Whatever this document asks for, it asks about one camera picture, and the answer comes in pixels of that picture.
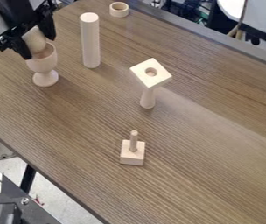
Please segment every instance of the cylindrical wooden post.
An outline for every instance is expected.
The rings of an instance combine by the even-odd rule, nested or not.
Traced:
[[[101,64],[99,16],[93,12],[80,16],[83,64],[96,68]]]
[[[155,107],[156,99],[153,89],[145,89],[140,99],[140,105],[145,109],[151,109]]]
[[[137,151],[138,131],[132,130],[129,137],[129,150],[132,152]]]

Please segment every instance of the square wooden base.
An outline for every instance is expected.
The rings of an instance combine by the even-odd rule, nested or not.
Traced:
[[[130,151],[130,140],[122,140],[121,160],[124,165],[143,165],[145,142],[137,142],[137,151]]]

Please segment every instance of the wooden square block with hole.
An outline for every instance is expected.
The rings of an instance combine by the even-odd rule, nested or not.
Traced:
[[[156,59],[148,59],[129,70],[147,89],[161,87],[172,79],[172,75]]]
[[[130,151],[130,140],[122,140],[121,164],[144,165],[145,142],[138,141],[136,147],[136,151]]]

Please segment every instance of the hole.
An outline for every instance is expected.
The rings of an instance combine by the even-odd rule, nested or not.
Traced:
[[[112,8],[116,11],[125,11],[127,10],[127,4],[126,3],[114,3],[112,5]]]
[[[158,73],[157,70],[153,67],[149,67],[149,68],[145,69],[145,72],[147,75],[152,76],[152,77],[156,76]]]

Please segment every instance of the floor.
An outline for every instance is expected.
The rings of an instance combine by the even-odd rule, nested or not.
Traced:
[[[26,163],[19,157],[0,160],[0,172],[19,186]],[[38,196],[43,208],[62,224],[101,224],[92,214],[65,195],[39,173],[34,179],[30,196]]]

